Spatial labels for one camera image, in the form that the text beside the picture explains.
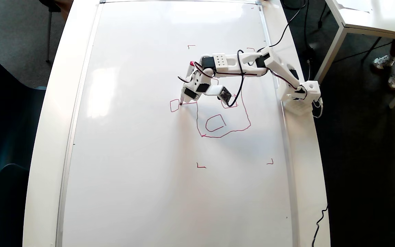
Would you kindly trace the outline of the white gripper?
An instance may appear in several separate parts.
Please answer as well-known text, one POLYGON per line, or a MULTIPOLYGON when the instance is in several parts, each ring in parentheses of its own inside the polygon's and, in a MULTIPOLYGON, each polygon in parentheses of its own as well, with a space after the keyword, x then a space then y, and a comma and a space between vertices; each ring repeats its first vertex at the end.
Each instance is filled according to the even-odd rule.
POLYGON ((181 89, 180 103, 190 103, 199 100, 201 94, 213 96, 211 85, 213 78, 213 70, 189 70, 186 77, 184 87, 181 89))

